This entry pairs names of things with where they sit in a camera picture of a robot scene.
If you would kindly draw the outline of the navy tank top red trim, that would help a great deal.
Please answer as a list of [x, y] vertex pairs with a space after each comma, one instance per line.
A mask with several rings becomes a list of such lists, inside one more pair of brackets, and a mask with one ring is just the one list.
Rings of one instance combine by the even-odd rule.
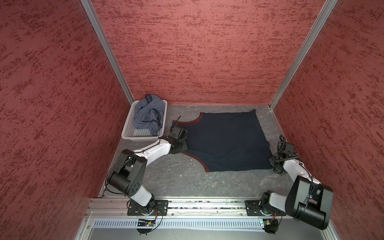
[[273, 156], [255, 110], [240, 113], [200, 113], [178, 122], [187, 131], [184, 154], [205, 171], [270, 170]]

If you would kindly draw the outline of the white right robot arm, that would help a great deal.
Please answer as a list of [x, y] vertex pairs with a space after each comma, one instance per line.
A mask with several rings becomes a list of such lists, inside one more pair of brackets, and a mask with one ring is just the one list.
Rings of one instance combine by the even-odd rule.
[[330, 222], [333, 190], [317, 180], [297, 159], [278, 160], [283, 172], [294, 181], [287, 196], [271, 191], [263, 194], [259, 208], [264, 216], [286, 214], [319, 230], [325, 230]]

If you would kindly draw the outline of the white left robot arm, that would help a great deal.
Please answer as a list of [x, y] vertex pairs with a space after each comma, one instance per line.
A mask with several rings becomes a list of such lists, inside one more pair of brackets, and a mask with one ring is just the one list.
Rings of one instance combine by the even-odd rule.
[[149, 215], [155, 208], [155, 196], [143, 186], [146, 167], [162, 156], [182, 153], [186, 149], [185, 139], [173, 140], [169, 137], [160, 138], [139, 150], [125, 149], [107, 173], [106, 188], [112, 186]]

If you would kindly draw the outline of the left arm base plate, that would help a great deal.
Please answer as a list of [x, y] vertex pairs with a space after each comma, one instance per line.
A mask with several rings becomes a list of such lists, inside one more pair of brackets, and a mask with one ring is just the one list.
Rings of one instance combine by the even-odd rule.
[[127, 215], [128, 216], [166, 216], [168, 211], [168, 200], [153, 200], [145, 207], [141, 206], [137, 202], [130, 200], [127, 203]]

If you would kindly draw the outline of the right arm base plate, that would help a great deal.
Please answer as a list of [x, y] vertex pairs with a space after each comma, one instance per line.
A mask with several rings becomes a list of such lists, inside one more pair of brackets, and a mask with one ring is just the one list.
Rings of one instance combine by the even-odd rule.
[[286, 216], [286, 213], [272, 207], [269, 203], [264, 203], [260, 200], [247, 200], [245, 201], [245, 209], [248, 217], [281, 217]]

